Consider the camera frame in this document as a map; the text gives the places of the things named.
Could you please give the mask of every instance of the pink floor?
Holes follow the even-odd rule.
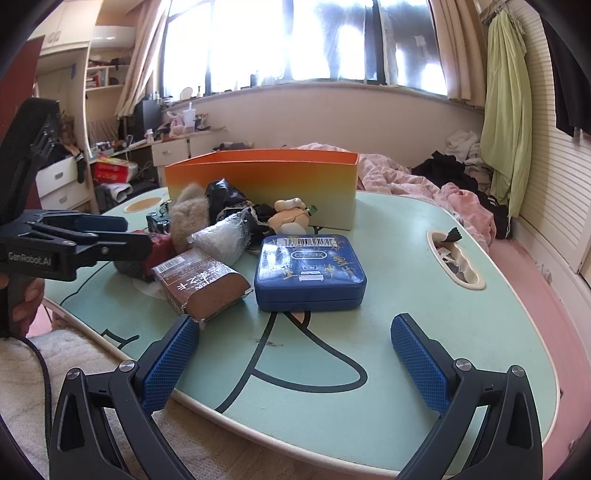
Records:
[[[558,372],[563,396],[556,425],[544,446],[544,478],[549,478],[591,419],[591,367],[568,314],[525,249],[516,241],[495,241],[490,255],[533,318]],[[50,330],[41,307],[29,336]]]

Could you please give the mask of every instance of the white fluffy rug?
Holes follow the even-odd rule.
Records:
[[[33,342],[46,359],[53,408],[66,372],[113,370],[117,361],[74,330],[55,330]],[[16,340],[0,340],[0,414],[31,463],[48,478],[43,425],[43,379],[34,354]],[[115,412],[107,411],[125,462],[137,478],[145,475],[127,443]],[[245,440],[170,400],[154,419],[180,459],[197,479],[351,479],[291,459]]]

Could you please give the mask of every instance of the orange gradient box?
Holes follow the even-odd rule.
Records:
[[[299,197],[318,211],[310,225],[351,230],[358,155],[324,150],[234,150],[190,158],[165,168],[170,198],[197,183],[226,179],[254,203],[273,206]]]

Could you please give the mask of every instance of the fluffy brown pompom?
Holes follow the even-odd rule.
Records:
[[[209,201],[197,184],[187,185],[170,209],[170,235],[177,255],[189,249],[187,237],[209,226]]]

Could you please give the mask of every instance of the small figurine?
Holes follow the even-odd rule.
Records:
[[[310,216],[316,212],[316,207],[306,204],[299,198],[291,200],[277,200],[275,202],[277,212],[269,219],[271,227],[277,235],[305,235]]]

